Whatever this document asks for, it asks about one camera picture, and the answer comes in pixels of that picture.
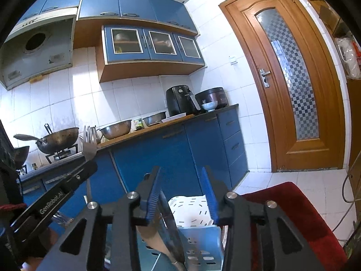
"stainless steel bowl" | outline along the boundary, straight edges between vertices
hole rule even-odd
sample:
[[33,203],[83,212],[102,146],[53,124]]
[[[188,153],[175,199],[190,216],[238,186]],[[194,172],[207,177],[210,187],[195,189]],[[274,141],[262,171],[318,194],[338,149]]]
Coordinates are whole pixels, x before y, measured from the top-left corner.
[[100,129],[100,132],[105,136],[105,138],[113,139],[128,134],[131,127],[132,121],[126,120],[104,127]]
[[165,112],[160,112],[160,113],[154,114],[152,116],[145,117],[145,118],[143,118],[143,120],[147,126],[152,126],[154,124],[160,123],[160,121],[165,118],[167,118],[167,116],[165,115]]

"fork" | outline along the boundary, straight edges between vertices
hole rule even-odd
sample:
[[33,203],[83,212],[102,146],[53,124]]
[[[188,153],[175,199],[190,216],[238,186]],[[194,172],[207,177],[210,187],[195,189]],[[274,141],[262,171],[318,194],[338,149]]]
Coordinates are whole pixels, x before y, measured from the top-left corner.
[[[83,132],[83,155],[85,157],[85,161],[89,161],[93,159],[96,155],[96,130],[94,127],[86,128],[84,126]],[[93,197],[91,195],[91,186],[90,180],[87,179],[87,203],[91,202]]]

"black air fryer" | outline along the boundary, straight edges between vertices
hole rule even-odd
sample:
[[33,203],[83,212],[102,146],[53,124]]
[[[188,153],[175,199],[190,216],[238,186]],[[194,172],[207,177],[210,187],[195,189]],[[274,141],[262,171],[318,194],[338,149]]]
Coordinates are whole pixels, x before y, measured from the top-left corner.
[[189,86],[173,86],[167,89],[165,96],[167,99],[169,116],[182,113],[187,113],[187,115],[196,115],[200,112],[200,110],[197,110],[196,105],[191,98],[193,93],[189,89]]

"lid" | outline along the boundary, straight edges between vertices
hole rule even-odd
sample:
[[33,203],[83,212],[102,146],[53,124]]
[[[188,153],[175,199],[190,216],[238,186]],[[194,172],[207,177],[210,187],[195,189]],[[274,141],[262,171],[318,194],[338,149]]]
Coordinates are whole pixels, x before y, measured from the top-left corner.
[[219,92],[224,93],[224,89],[222,87],[210,88],[210,89],[207,89],[205,91],[202,91],[202,92],[196,94],[196,96],[204,96],[204,95],[208,95],[210,93],[219,93]]

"white bowl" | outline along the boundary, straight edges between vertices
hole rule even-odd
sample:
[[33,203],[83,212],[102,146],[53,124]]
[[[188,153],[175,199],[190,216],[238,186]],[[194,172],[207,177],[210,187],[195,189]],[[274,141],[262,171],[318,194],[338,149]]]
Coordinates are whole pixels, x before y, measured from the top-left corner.
[[214,111],[218,105],[218,101],[213,101],[209,103],[205,103],[202,105],[202,108],[204,110],[207,110],[208,112]]

